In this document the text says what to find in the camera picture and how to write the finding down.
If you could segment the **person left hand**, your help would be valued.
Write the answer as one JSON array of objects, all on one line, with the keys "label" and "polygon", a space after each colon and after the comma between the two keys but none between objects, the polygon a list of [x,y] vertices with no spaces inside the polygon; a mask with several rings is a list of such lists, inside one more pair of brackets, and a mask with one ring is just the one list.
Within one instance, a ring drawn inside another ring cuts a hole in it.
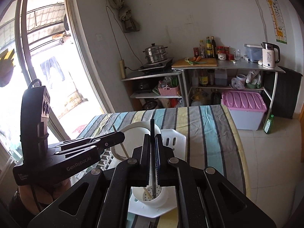
[{"label": "person left hand", "polygon": [[70,179],[66,179],[56,185],[52,192],[40,186],[24,185],[19,186],[19,195],[22,204],[33,215],[39,214],[58,197],[61,197],[71,187]]}]

